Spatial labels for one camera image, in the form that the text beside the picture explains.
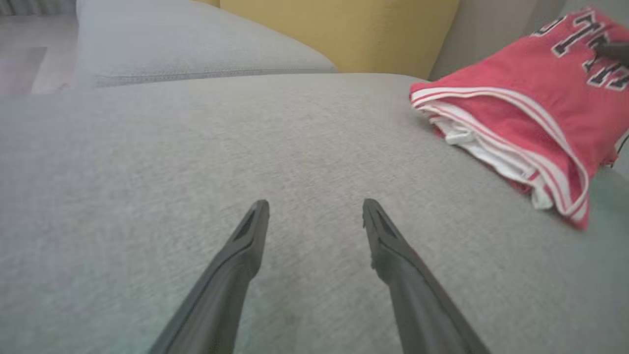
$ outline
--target yellow cushion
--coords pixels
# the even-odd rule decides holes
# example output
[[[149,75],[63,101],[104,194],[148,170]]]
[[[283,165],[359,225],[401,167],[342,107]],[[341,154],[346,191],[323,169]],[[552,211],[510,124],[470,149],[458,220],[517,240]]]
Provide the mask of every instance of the yellow cushion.
[[[289,35],[342,72],[428,78],[459,0],[220,0],[221,8]]]
[[[206,4],[210,4],[212,6],[216,6],[217,8],[220,6],[221,4],[221,0],[196,0],[199,1],[201,3],[206,3]]]

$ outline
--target curtain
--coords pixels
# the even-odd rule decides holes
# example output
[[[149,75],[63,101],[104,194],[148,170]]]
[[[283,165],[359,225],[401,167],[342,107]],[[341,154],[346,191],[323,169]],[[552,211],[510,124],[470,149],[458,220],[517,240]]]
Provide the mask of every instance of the curtain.
[[[0,0],[0,16],[73,14],[76,0]]]

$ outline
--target wooden floor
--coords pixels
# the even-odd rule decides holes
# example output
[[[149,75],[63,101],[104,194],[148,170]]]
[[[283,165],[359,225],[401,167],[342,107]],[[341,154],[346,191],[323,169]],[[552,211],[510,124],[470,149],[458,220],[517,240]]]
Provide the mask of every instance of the wooden floor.
[[[0,16],[0,101],[72,87],[74,16]]]

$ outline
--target folded red clothing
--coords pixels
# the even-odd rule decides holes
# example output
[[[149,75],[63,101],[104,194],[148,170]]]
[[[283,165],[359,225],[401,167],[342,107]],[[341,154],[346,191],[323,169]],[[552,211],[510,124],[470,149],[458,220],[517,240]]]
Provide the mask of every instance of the folded red clothing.
[[[629,68],[593,49],[609,42],[629,42],[629,30],[585,8],[476,65],[412,85],[411,103],[449,144],[530,186],[536,208],[555,207],[585,229],[590,181],[629,130]]]

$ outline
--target gray fabric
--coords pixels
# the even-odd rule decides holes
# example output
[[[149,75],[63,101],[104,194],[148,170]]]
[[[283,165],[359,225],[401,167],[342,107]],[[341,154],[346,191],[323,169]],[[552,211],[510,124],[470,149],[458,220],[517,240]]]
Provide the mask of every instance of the gray fabric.
[[[629,27],[629,1],[627,0],[568,0],[562,14],[594,6],[623,26]]]
[[[533,210],[409,108],[416,79],[231,77],[0,106],[0,348],[144,352],[250,204],[271,219],[237,353],[401,353],[378,199],[494,353],[629,350],[629,183]]]
[[[314,49],[197,1],[83,1],[79,24],[79,87],[335,72]]]
[[[76,0],[0,0],[0,16],[72,14]]]

